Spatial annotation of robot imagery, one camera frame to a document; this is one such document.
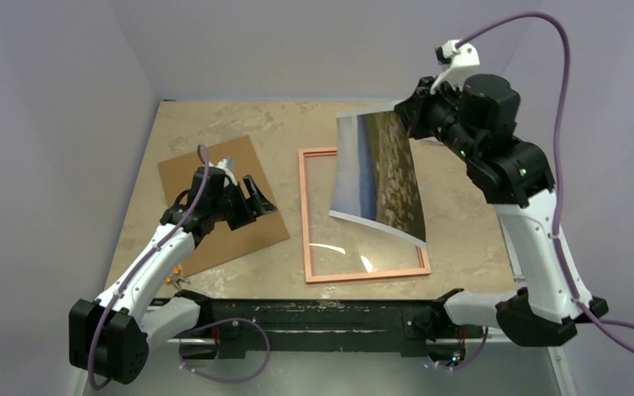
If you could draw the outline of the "brown cardboard backing board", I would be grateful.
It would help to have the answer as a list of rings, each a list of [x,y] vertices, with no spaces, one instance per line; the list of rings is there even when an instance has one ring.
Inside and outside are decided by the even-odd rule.
[[[176,210],[163,219],[180,220],[200,189],[203,164],[211,162],[210,180],[184,231],[194,235],[196,249],[182,263],[195,275],[289,238],[275,205],[267,176],[248,136],[209,147],[199,159],[187,153],[158,163],[163,193]]]

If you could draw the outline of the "landscape photo print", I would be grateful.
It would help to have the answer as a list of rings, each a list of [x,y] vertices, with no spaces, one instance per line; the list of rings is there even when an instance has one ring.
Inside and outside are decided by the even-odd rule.
[[[423,202],[409,135],[394,111],[336,118],[337,170],[329,214],[425,248]]]

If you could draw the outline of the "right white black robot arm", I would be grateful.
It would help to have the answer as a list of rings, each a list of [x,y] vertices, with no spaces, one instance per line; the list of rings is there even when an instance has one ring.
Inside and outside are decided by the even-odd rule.
[[[497,75],[473,75],[459,88],[427,76],[395,113],[410,138],[436,139],[464,162],[524,280],[510,294],[444,295],[430,314],[433,330],[449,336],[463,325],[498,328],[521,347],[558,347],[590,314],[605,315],[608,304],[590,294],[571,262],[557,258],[556,183],[544,152],[514,133],[519,105],[519,94]]]

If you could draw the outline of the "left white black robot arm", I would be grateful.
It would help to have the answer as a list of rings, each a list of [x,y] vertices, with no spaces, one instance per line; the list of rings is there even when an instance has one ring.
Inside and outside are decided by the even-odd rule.
[[[249,175],[237,180],[225,160],[200,166],[190,188],[163,212],[143,252],[113,285],[92,300],[79,299],[69,311],[69,361],[85,370],[92,389],[110,382],[129,384],[149,353],[179,333],[204,337],[213,315],[199,294],[171,298],[148,308],[165,281],[218,223],[232,230],[277,212]]]

